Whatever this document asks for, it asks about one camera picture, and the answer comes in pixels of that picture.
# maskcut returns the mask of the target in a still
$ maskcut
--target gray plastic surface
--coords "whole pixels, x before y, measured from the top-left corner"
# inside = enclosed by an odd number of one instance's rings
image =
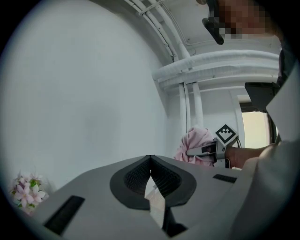
[[[109,182],[112,175],[143,157],[124,160],[83,173],[43,202],[35,212],[34,218],[44,224],[71,195],[76,195],[85,198],[85,202],[62,234],[63,238],[168,239],[149,211],[127,208],[112,195],[110,190]],[[206,227],[204,232],[210,229],[211,233],[214,233],[213,222],[209,219],[216,221],[215,216],[226,216],[226,222],[233,222],[250,186],[253,168],[249,170],[245,167],[242,171],[237,171],[158,157],[188,171],[197,181],[196,190],[187,204],[171,208],[175,221],[188,228],[174,238],[193,239],[191,234],[200,229],[203,231],[205,225],[210,227]],[[232,184],[214,179],[213,176],[216,174],[235,177],[237,181]],[[197,233],[194,237],[198,239],[200,235]]]
[[[199,147],[199,148],[192,148],[192,149],[189,149],[187,150],[187,155],[188,156],[207,156],[208,155],[208,152],[202,152],[202,148],[203,147]]]
[[[290,200],[299,178],[299,146],[300,140],[281,142],[278,147],[269,147],[261,154],[230,239],[254,239],[277,218]]]

